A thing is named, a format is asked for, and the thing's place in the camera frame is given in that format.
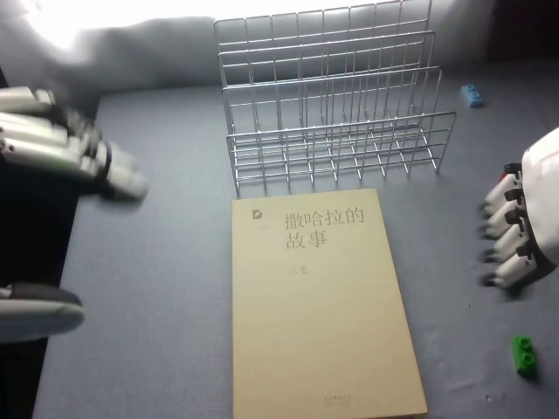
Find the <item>book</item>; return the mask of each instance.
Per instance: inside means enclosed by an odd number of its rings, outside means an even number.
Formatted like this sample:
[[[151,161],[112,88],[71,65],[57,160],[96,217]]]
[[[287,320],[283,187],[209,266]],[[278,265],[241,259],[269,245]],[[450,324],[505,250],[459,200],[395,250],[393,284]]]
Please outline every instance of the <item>book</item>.
[[[425,413],[376,191],[232,211],[234,419]]]

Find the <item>white robotic hand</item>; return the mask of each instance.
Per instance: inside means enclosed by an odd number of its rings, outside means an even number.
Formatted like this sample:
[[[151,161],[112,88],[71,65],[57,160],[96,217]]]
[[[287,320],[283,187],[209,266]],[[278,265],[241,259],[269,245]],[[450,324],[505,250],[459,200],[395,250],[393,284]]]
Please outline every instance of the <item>white robotic hand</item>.
[[[45,90],[0,89],[0,164],[60,175],[111,200],[140,201],[148,191],[132,155]]]
[[[505,176],[482,203],[487,221],[478,232],[495,242],[480,258],[498,266],[481,284],[518,290],[559,264],[558,185],[559,128],[526,150],[521,164],[505,166]]]
[[[139,202],[148,191],[134,157],[103,140],[80,113],[57,105],[50,92],[28,87],[0,89],[1,167],[50,174],[79,194],[112,201]],[[70,292],[26,283],[0,288],[0,343],[69,332],[84,318]]]

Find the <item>metal wire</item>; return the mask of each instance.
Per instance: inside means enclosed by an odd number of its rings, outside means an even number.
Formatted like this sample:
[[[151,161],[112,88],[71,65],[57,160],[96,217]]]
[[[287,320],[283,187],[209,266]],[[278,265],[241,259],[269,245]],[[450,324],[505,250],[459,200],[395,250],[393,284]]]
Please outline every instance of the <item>metal wire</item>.
[[[436,111],[430,12],[431,0],[389,0],[216,21],[237,192],[420,162],[438,172],[456,114]]]

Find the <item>gray table surface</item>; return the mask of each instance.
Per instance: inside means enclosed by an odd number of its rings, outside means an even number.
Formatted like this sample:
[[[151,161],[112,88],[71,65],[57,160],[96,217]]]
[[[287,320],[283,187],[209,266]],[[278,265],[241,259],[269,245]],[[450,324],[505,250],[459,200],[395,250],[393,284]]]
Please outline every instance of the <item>gray table surface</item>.
[[[465,83],[485,107],[465,108]],[[559,414],[559,281],[552,274],[514,301],[480,288],[486,268],[475,258],[487,243],[474,234],[475,207],[503,164],[559,126],[558,98],[559,62],[448,71],[438,109],[459,116],[439,176],[425,166],[361,185],[341,177],[339,189],[378,189],[429,417]],[[106,97],[98,122],[139,158],[151,190],[137,210],[80,202],[62,286],[83,299],[86,322],[51,338],[34,417],[231,418],[236,196],[220,89]],[[334,188],[329,178],[316,184]],[[308,191],[308,179],[292,186]],[[280,182],[268,193],[288,191]],[[537,383],[514,371],[514,334],[534,338]]]

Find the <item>gray wall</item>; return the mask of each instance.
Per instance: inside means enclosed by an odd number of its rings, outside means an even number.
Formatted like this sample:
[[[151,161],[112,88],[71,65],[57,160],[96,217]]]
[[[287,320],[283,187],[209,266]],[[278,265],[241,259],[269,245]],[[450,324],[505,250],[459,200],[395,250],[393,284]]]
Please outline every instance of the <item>gray wall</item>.
[[[492,8],[493,0],[433,0],[434,63],[483,60]],[[37,34],[24,13],[19,0],[0,5],[0,66],[12,86],[45,86],[94,113],[104,93],[219,84],[213,17],[88,30],[62,51]]]

